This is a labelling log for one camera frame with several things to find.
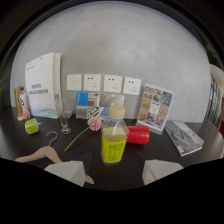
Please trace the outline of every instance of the bottle cap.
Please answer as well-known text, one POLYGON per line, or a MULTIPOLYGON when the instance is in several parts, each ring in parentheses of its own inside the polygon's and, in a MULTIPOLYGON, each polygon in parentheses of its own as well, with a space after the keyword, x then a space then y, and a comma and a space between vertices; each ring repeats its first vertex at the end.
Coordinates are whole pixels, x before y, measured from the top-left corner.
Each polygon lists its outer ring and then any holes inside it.
POLYGON ((109 110, 109 117, 114 120, 122 120, 125 114, 125 107, 121 105, 111 105, 109 110))

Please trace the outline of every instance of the light switch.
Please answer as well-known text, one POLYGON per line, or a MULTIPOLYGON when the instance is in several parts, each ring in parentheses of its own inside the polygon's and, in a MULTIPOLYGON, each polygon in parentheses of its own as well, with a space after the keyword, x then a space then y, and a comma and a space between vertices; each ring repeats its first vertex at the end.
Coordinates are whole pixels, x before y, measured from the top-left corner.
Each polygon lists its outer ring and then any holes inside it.
POLYGON ((67 75, 67 90, 81 90, 82 75, 67 75))

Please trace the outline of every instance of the wall outlet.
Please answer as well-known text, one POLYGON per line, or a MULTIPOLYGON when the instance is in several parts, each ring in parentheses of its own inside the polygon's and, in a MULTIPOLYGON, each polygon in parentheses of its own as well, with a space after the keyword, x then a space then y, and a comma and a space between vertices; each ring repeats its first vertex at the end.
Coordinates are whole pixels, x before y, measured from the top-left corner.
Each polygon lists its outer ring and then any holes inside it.
POLYGON ((125 77, 123 93, 138 96, 141 88, 141 82, 141 79, 125 77))
POLYGON ((101 75, 84 75, 84 91, 100 91, 101 75))
POLYGON ((81 90, 82 75, 67 75, 67 90, 81 90))
POLYGON ((122 84, 122 76, 105 75, 104 76, 104 92, 120 93, 122 84))

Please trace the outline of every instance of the green object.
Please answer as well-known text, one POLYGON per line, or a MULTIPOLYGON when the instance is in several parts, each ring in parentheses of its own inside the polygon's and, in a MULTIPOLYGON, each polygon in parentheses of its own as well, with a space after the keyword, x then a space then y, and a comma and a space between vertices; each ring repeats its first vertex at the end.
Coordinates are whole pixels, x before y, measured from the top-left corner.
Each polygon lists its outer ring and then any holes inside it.
POLYGON ((65 152, 70 148, 70 146, 74 143, 74 141, 81 135, 83 134, 85 131, 87 131, 90 127, 86 128, 84 131, 82 131, 70 144, 69 146, 64 150, 65 152))
POLYGON ((39 131, 40 123, 37 122, 35 118, 26 121, 25 129, 26 132, 30 135, 39 131))

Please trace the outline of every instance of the blue object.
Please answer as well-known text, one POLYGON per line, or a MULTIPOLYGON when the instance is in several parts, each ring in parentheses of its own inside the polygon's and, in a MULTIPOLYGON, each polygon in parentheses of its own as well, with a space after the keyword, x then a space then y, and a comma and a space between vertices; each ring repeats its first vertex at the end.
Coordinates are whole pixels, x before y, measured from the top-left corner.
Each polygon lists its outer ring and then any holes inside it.
POLYGON ((87 106, 88 105, 88 95, 89 93, 77 93, 77 106, 87 106))

